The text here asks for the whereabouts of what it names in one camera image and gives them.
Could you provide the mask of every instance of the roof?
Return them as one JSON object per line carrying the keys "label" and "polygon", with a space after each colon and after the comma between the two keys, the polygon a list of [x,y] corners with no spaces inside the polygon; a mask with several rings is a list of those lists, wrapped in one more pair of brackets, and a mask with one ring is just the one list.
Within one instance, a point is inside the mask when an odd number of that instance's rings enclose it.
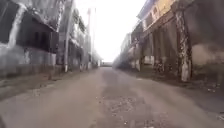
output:
{"label": "roof", "polygon": [[40,17],[38,12],[36,12],[33,8],[27,8],[26,12],[32,16],[34,20],[36,20],[38,23],[42,24],[46,28],[50,29],[51,31],[55,31],[56,29],[50,26],[49,24],[45,23],[43,19]]}
{"label": "roof", "polygon": [[142,19],[150,10],[150,8],[153,6],[153,4],[156,2],[156,0],[146,0],[145,4],[143,5],[141,11],[138,13],[137,17],[139,19]]}

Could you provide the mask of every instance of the utility pole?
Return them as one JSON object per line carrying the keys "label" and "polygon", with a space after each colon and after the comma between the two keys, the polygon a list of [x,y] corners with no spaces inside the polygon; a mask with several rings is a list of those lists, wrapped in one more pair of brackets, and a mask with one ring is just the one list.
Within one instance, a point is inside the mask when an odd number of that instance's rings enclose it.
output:
{"label": "utility pole", "polygon": [[90,7],[88,10],[88,35],[89,35],[89,45],[90,45],[90,54],[91,54],[91,62],[93,62],[93,54],[94,54],[94,41],[95,41],[95,23],[96,23],[96,8]]}
{"label": "utility pole", "polygon": [[70,28],[72,25],[73,11],[76,7],[75,0],[72,0],[71,10],[69,14],[68,27],[66,33],[66,42],[65,42],[65,54],[64,54],[64,71],[68,72],[68,46],[69,46],[69,37],[70,37]]}
{"label": "utility pole", "polygon": [[91,46],[91,8],[88,9],[88,25],[87,25],[87,33],[86,33],[86,44],[85,44],[85,64],[87,69],[90,67],[89,65],[89,52],[92,54],[92,46]]}

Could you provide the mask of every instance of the dirt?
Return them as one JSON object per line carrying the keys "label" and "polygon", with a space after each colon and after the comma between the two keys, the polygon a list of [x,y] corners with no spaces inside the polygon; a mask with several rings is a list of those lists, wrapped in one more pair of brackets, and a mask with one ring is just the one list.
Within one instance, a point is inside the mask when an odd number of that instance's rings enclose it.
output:
{"label": "dirt", "polygon": [[55,74],[53,76],[50,76],[46,73],[42,73],[30,76],[19,76],[14,78],[1,79],[0,101],[25,93],[29,90],[46,87],[48,85],[54,84],[55,82],[61,79],[67,79],[75,75],[78,75],[80,77],[80,75],[83,73],[86,72],[75,71],[69,73]]}
{"label": "dirt", "polygon": [[0,102],[3,128],[222,128],[223,100],[101,68]]}

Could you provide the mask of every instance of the road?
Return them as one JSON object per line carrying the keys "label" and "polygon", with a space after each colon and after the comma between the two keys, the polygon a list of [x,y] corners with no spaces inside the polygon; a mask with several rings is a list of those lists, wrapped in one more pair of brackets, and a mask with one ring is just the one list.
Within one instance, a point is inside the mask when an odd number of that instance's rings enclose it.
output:
{"label": "road", "polygon": [[0,102],[1,128],[223,128],[181,89],[112,68]]}

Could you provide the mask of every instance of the sidewalk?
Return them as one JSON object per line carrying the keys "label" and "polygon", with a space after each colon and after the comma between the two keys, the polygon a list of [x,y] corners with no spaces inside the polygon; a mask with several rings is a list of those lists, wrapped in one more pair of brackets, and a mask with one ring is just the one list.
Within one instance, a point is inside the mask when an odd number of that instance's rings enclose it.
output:
{"label": "sidewalk", "polygon": [[56,81],[67,79],[75,75],[78,76],[83,73],[85,72],[74,71],[54,76],[45,73],[0,80],[0,101],[29,90],[46,87]]}
{"label": "sidewalk", "polygon": [[165,83],[171,88],[178,89],[184,96],[192,99],[194,103],[202,108],[209,116],[213,116],[224,121],[224,91],[215,83],[194,80],[189,83],[181,83],[172,76],[167,77],[155,73],[154,70],[148,69],[142,72],[124,71],[137,79],[151,79],[157,82]]}

